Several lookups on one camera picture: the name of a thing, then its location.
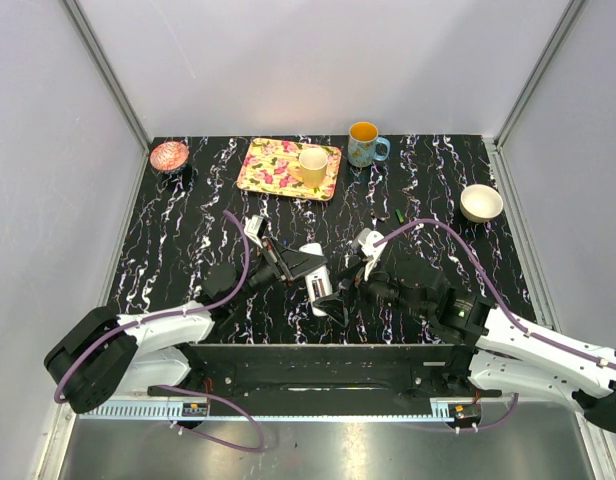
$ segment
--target marble surface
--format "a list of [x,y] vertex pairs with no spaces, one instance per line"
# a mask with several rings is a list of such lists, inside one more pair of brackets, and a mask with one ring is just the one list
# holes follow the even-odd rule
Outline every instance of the marble surface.
[[[388,136],[389,159],[364,170],[348,165],[345,136],[283,138],[342,149],[344,159],[332,201],[237,189],[235,181],[251,137],[176,138],[190,148],[189,165],[171,176],[146,169],[109,305],[125,313],[170,308],[199,293],[209,266],[221,261],[241,263],[243,246],[235,227],[223,217],[224,209],[238,218],[266,216],[270,233],[292,248],[320,242],[334,280],[351,254],[350,241],[364,227],[384,234],[397,228],[398,208],[407,220],[432,217],[450,224],[468,242],[512,310],[534,319],[505,215],[475,225],[459,213],[466,185],[496,186],[481,137]],[[153,147],[170,139],[155,139]],[[388,245],[382,260],[390,271],[411,255],[428,259],[453,284],[487,293],[467,256],[440,229],[424,227],[402,235]],[[291,287],[277,284],[250,298],[244,318],[230,325],[221,338],[222,343],[436,341],[425,325],[390,308],[362,305],[348,329],[314,317],[303,281]]]

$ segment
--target yellow tray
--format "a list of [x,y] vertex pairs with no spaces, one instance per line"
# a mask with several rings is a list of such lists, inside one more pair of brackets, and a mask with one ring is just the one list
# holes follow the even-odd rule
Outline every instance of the yellow tray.
[[[306,148],[322,148],[328,154],[326,178],[316,188],[305,187],[288,172],[291,160],[296,160]],[[237,187],[249,192],[327,202],[335,194],[340,163],[341,150],[336,147],[255,138],[239,172]]]

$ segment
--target white bowl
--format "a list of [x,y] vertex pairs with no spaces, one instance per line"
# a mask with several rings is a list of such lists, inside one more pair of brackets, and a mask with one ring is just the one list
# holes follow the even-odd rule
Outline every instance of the white bowl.
[[461,212],[471,222],[489,222],[503,209],[501,195],[487,185],[470,185],[461,192]]

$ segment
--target gray wall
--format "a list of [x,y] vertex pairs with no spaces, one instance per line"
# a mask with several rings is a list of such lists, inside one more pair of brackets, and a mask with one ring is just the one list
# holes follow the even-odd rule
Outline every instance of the gray wall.
[[140,162],[60,2],[0,2],[0,480],[30,478],[42,360],[98,301]]
[[568,0],[80,3],[150,135],[493,135]]
[[504,150],[563,330],[616,346],[616,0],[589,2]]

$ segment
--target white cylindrical object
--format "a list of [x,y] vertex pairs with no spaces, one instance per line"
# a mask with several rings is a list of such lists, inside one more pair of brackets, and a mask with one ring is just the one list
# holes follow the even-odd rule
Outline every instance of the white cylindrical object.
[[[324,251],[318,243],[307,243],[303,247],[300,247],[299,251],[312,253],[313,255],[324,255]],[[304,278],[306,279],[306,287],[308,288],[308,297],[310,298],[312,313],[318,317],[325,317],[328,314],[323,310],[315,308],[312,302],[314,302],[317,298],[332,294],[332,285],[330,284],[330,278],[328,278],[328,269],[325,265],[322,265],[317,270],[310,272]]]

